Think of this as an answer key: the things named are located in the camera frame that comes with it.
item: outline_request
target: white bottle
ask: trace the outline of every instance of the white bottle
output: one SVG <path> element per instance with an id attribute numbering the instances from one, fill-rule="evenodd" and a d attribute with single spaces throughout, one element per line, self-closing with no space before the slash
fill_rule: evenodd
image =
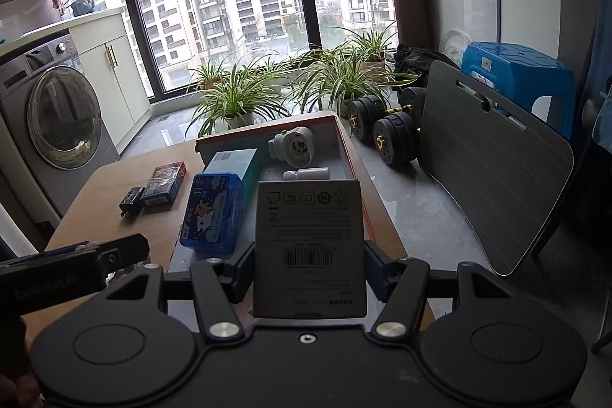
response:
<path id="1" fill-rule="evenodd" d="M 285 172 L 283 180 L 329 180 L 329 168 L 302 168 Z"/>

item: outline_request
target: cabinet door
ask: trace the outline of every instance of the cabinet door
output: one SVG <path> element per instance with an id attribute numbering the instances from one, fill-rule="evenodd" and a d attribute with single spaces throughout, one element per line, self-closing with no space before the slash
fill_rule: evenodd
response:
<path id="1" fill-rule="evenodd" d="M 134 126 L 134 120 L 112 70 L 107 48 L 103 44 L 79 54 L 78 57 L 83 73 L 98 97 L 102 120 L 111 136 L 112 143 L 117 145 Z"/>
<path id="2" fill-rule="evenodd" d="M 123 96 L 127 107 L 132 114 L 134 122 L 137 122 L 142 115 L 149 109 L 149 98 L 145 91 L 143 81 L 140 79 L 140 72 L 134 59 L 134 53 L 130 47 L 127 35 L 107 42 L 106 45 L 111 50 L 115 60 L 115 75 L 119 86 L 123 91 Z"/>

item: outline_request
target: countertop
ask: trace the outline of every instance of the countertop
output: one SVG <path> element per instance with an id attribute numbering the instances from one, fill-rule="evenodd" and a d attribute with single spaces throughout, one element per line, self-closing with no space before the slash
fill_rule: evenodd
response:
<path id="1" fill-rule="evenodd" d="M 47 25 L 46 27 L 39 28 L 38 30 L 30 31 L 22 37 L 19 37 L 19 39 L 17 40 L 1 44 L 0 56 L 3 56 L 4 54 L 7 54 L 7 52 L 12 51 L 13 49 L 17 49 L 23 45 L 26 45 L 36 39 L 39 39 L 56 31 L 65 30 L 66 28 L 75 27 L 77 25 L 81 25 L 83 23 L 87 23 L 93 20 L 98 20 L 100 18 L 106 18 L 106 16 L 119 15 L 121 12 L 123 12 L 123 8 L 112 8 L 110 10 L 96 11 L 95 13 L 90 13 L 89 15 L 77 16 L 76 18 L 70 18 L 65 21 L 60 21 L 51 25 Z"/>

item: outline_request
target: screw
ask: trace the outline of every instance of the screw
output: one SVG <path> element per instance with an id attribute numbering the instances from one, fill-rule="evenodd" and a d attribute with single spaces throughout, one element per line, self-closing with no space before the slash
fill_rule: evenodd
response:
<path id="1" fill-rule="evenodd" d="M 316 341 L 316 336 L 314 334 L 302 334 L 300 336 L 300 342 L 302 344 L 312 344 Z"/>
<path id="2" fill-rule="evenodd" d="M 383 322 L 376 326 L 376 333 L 382 337 L 395 339 L 406 333 L 406 326 L 400 322 Z"/>
<path id="3" fill-rule="evenodd" d="M 211 336 L 223 339 L 237 335 L 240 332 L 240 327 L 232 322 L 217 322 L 210 326 L 208 332 Z"/>

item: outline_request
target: dumbbell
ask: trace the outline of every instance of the dumbbell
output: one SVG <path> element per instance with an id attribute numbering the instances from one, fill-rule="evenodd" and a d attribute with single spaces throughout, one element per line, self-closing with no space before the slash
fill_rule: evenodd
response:
<path id="1" fill-rule="evenodd" d="M 389 166 L 416 159 L 420 148 L 420 128 L 406 112 L 391 113 L 374 124 L 374 146 Z"/>
<path id="2" fill-rule="evenodd" d="M 385 105 L 377 96 L 365 96 L 352 101 L 348 106 L 351 131 L 362 143 L 371 143 L 374 124 L 387 115 L 395 112 L 405 112 L 414 117 L 417 124 L 423 118 L 426 89 L 409 87 L 404 89 L 399 99 L 399 107 L 385 109 Z"/>

